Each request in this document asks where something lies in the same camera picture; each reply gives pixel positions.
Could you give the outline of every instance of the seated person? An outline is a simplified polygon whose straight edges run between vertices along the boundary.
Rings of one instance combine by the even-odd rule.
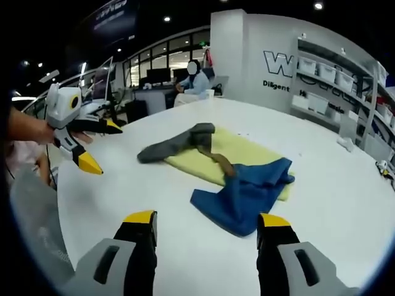
[[[200,99],[206,98],[206,90],[210,89],[210,81],[206,74],[201,71],[201,66],[198,60],[191,60],[188,64],[189,77],[180,83],[176,84],[176,89],[179,93],[195,94]]]
[[[44,149],[32,141],[6,141],[7,182],[11,186],[18,170],[26,164],[33,165],[33,171],[47,185],[51,185],[49,164]]]

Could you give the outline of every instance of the pink clothing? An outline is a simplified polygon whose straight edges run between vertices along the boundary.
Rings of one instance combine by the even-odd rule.
[[[7,157],[7,167],[15,177],[19,169],[23,165],[32,165],[33,171],[39,176],[40,171],[38,165],[36,165],[37,160],[44,152],[44,149],[38,145],[36,142],[31,141],[14,141],[14,149],[10,156]],[[13,177],[7,172],[7,181],[9,184],[13,182]]]

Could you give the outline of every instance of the blue shirt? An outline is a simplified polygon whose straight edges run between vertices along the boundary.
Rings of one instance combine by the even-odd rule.
[[[187,77],[180,82],[180,85],[185,89],[185,94],[197,94],[200,100],[206,98],[206,90],[211,88],[209,79],[202,71],[196,75],[193,83]]]

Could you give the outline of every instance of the computer monitor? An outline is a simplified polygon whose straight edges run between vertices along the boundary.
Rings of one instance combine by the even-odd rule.
[[[112,57],[106,60],[100,67],[96,69],[94,80],[93,80],[93,100],[108,100],[107,94],[111,90],[110,88],[110,70],[112,65]]]
[[[175,82],[179,83],[185,80],[189,76],[188,69],[187,68],[174,69],[173,76],[176,78]]]
[[[163,83],[172,80],[170,68],[147,70],[147,78],[150,83]]]

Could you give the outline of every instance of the spotlight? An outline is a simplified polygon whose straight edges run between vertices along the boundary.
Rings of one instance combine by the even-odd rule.
[[[314,9],[315,10],[322,10],[323,9],[323,3],[322,2],[314,3]]]

